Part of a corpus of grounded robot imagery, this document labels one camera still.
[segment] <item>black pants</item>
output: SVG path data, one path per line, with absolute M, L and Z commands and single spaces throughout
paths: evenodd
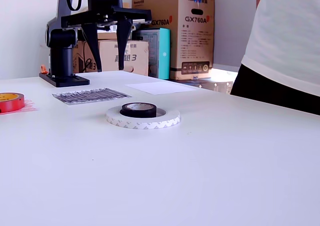
M 231 95 L 320 115 L 320 97 L 276 83 L 244 65 Z

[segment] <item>cable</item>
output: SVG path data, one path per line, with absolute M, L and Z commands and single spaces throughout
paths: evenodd
M 86 41 L 83 44 L 83 61 L 84 61 L 84 69 L 82 70 L 82 73 L 87 72 L 87 68 L 92 64 L 92 59 L 89 58 L 86 60 L 86 53 L 85 53 L 85 48 L 86 48 Z
M 68 4 L 69 9 L 72 10 L 72 11 L 77 11 L 77 10 L 80 10 L 80 8 L 81 8 L 81 2 L 82 2 L 82 0 L 78 0 L 78 6 L 77 6 L 76 9 L 74 9 L 74 8 L 72 7 L 71 0 L 66 0 L 66 2 L 67 2 L 67 4 Z

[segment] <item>person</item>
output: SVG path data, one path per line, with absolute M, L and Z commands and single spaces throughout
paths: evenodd
M 232 95 L 320 115 L 320 0 L 261 0 Z

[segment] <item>red tape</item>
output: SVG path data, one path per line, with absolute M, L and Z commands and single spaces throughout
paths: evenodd
M 19 93 L 0 93 L 0 113 L 21 110 L 25 106 L 25 96 Z

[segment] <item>robotic arm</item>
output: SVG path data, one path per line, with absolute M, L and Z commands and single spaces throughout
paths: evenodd
M 57 16 L 46 27 L 46 44 L 50 47 L 50 72 L 40 77 L 56 87 L 88 85 L 90 82 L 75 76 L 72 64 L 72 51 L 78 41 L 81 29 L 97 69 L 102 71 L 97 30 L 108 30 L 117 25 L 119 50 L 119 70 L 124 69 L 125 51 L 133 24 L 151 23 L 151 11 L 123 8 L 122 0 L 88 0 L 88 11 L 71 15 L 72 10 L 81 7 L 79 0 L 73 9 L 71 0 L 58 0 Z

